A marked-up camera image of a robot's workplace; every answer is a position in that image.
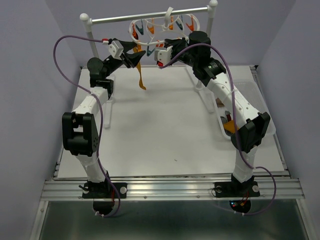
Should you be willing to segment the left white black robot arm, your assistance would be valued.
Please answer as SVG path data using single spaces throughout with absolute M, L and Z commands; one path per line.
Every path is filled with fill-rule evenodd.
M 90 89 L 82 103 L 72 112 L 62 115 L 62 141 L 65 150 L 75 156 L 87 174 L 87 181 L 81 186 L 82 197 L 106 199 L 116 195 L 116 189 L 109 183 L 108 171 L 99 162 L 99 132 L 95 116 L 102 114 L 102 106 L 112 96 L 114 81 L 109 76 L 121 66 L 135 68 L 146 53 L 138 51 L 138 45 L 116 38 L 104 39 L 110 56 L 101 60 L 92 57 L 87 62 Z

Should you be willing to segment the white round clip hanger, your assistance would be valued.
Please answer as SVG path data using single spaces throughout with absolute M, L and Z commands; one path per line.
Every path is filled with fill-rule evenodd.
M 132 40 L 141 46 L 142 50 L 146 51 L 149 57 L 155 52 L 156 47 L 164 47 L 165 39 L 187 39 L 193 31 L 200 30 L 200 22 L 192 13 L 174 14 L 174 9 L 169 7 L 164 16 L 149 17 L 133 20 L 129 24 L 128 33 Z M 147 29 L 147 21 L 154 19 L 154 34 L 151 34 Z M 141 20 L 144 26 L 144 35 L 141 35 L 135 28 L 138 34 L 138 40 L 134 39 L 132 33 L 132 25 L 141 25 Z

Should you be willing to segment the mustard brown striped sock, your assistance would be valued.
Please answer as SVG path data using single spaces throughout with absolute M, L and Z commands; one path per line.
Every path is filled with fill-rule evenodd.
M 140 53 L 142 51 L 142 48 L 140 45 L 136 46 L 133 48 L 134 53 Z M 143 83 L 143 78 L 142 78 L 142 69 L 141 69 L 141 62 L 139 61 L 138 64 L 136 65 L 136 68 L 139 72 L 139 82 L 138 85 L 142 90 L 146 90 L 147 88 L 144 86 Z

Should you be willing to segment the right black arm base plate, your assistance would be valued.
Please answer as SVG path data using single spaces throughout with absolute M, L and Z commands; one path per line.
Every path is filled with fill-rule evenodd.
M 214 191 L 217 198 L 242 198 L 247 194 L 255 198 L 261 195 L 256 181 L 248 184 L 232 181 L 215 182 Z

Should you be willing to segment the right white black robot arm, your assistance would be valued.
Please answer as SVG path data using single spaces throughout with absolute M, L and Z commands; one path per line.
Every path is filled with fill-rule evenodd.
M 216 197 L 260 196 L 254 160 L 271 121 L 270 115 L 253 107 L 235 87 L 225 58 L 212 46 L 205 32 L 193 31 L 188 38 L 165 39 L 164 49 L 164 58 L 157 58 L 161 69 L 175 62 L 191 67 L 194 76 L 221 100 L 233 117 L 234 133 L 230 139 L 236 150 L 235 166 L 230 181 L 214 184 Z

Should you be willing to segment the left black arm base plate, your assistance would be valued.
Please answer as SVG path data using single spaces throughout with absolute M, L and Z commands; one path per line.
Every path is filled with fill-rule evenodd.
M 127 186 L 126 182 L 115 182 L 114 187 L 119 193 L 121 199 L 127 198 Z M 111 199 L 117 198 L 114 188 L 108 185 L 108 182 L 95 183 L 91 181 L 85 182 L 83 185 L 79 185 L 82 189 L 83 199 Z

